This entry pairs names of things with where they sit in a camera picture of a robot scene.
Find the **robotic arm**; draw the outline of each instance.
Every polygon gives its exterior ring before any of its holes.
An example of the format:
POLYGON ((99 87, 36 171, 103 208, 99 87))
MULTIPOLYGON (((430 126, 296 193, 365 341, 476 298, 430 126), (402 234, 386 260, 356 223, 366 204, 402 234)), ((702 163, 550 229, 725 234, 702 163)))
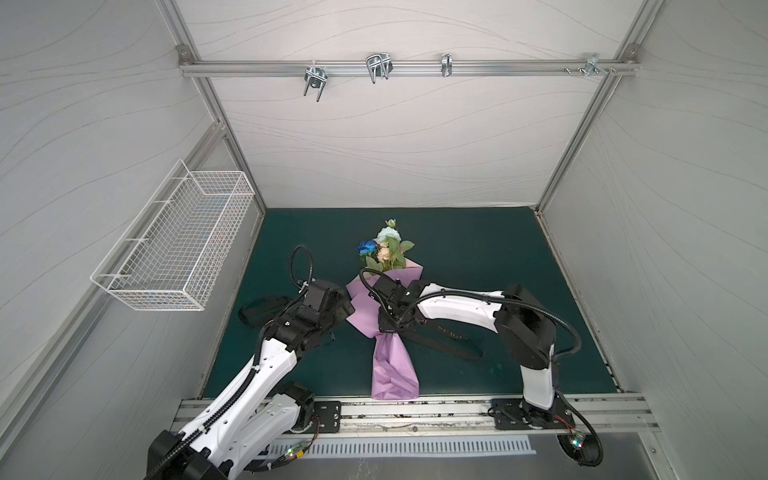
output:
MULTIPOLYGON (((450 319, 497 333, 520 363, 524 383, 521 420, 532 428, 552 421, 554 405, 561 398, 556 390, 557 358, 574 353, 581 341, 573 327, 547 312, 525 289, 470 292, 423 281, 405 288, 369 269, 362 269, 360 277, 371 297, 381 304, 379 329, 384 333, 402 332, 430 319, 450 319), (366 271, 379 275, 372 286, 363 276, 366 271), (574 337, 573 347, 562 353, 554 353, 556 323, 574 337)), ((299 296, 262 328, 253 357, 209 407, 178 435, 162 432, 154 440, 145 480, 224 480, 236 478, 247 467, 266 469, 249 463, 278 435, 308 427, 314 396, 291 385, 264 408, 257 411, 257 407, 306 352, 353 311, 343 288, 322 280, 304 282, 299 296)), ((300 457, 309 444, 297 444, 273 464, 285 465, 300 457)), ((592 463, 596 466, 599 460, 592 463)))

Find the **white wire basket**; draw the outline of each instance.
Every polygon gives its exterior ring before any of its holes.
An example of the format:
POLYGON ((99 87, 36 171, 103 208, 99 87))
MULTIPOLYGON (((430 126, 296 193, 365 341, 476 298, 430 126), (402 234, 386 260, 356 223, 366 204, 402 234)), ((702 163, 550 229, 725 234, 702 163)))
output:
POLYGON ((147 203, 91 275, 134 310, 202 310, 253 199, 243 172, 189 171, 179 162, 186 174, 171 172, 158 188, 170 196, 147 203), (131 237, 142 218, 151 220, 131 237))

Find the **white wall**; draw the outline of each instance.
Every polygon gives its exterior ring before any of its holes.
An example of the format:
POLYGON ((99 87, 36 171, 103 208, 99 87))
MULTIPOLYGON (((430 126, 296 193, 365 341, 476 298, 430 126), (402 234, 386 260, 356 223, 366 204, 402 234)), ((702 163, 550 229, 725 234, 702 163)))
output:
POLYGON ((672 0, 545 211, 681 478, 765 478, 768 3, 672 0))
MULTIPOLYGON (((151 0, 0 4, 0 404, 212 118, 151 0)), ((233 164, 219 145, 207 165, 233 164)), ((252 244, 252 207, 203 313, 113 302, 0 478, 140 478, 194 395, 252 244)))
MULTIPOLYGON (((203 60, 612 58, 641 0, 180 0, 203 60)), ((595 79, 221 78, 271 207, 533 205, 595 79)))

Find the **light blue flower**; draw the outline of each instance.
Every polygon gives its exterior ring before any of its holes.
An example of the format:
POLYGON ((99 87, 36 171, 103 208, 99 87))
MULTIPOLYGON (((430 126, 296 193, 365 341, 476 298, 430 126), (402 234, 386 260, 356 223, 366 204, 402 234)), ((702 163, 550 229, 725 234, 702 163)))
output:
POLYGON ((360 242, 360 245, 358 245, 356 248, 360 255, 365 255, 366 253, 371 253, 376 250, 376 242, 373 240, 366 240, 364 242, 360 242))
POLYGON ((384 243, 386 242, 387 237, 396 238, 397 241, 401 240, 400 233, 398 233, 397 230, 392 227, 384 227, 379 232, 379 235, 376 236, 376 241, 379 243, 384 243))

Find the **flower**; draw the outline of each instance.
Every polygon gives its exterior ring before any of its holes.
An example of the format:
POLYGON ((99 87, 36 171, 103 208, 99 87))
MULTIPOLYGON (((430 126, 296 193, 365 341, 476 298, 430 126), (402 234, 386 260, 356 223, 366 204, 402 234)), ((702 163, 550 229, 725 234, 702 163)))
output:
POLYGON ((379 249, 379 254, 377 255, 379 258, 379 262, 383 262, 384 260, 389 260, 389 248, 388 247, 381 247, 379 249))
POLYGON ((387 238, 387 237, 393 237, 393 238, 396 238, 396 239, 397 239, 397 241, 400 241, 400 240, 401 240, 401 238, 400 238, 400 233, 398 233, 398 231, 397 231, 397 230, 395 230, 395 229, 394 229, 394 228, 392 228, 392 227, 384 227, 384 228, 382 228, 382 229, 381 229, 381 231, 379 232, 379 235, 377 235, 377 236, 376 236, 376 241, 377 241, 377 242, 379 242, 379 243, 381 243, 381 242, 386 242, 386 238, 387 238))
POLYGON ((360 242, 360 245, 358 245, 356 249, 360 255, 371 253, 374 250, 376 250, 376 242, 374 242, 373 240, 366 240, 364 242, 360 242))

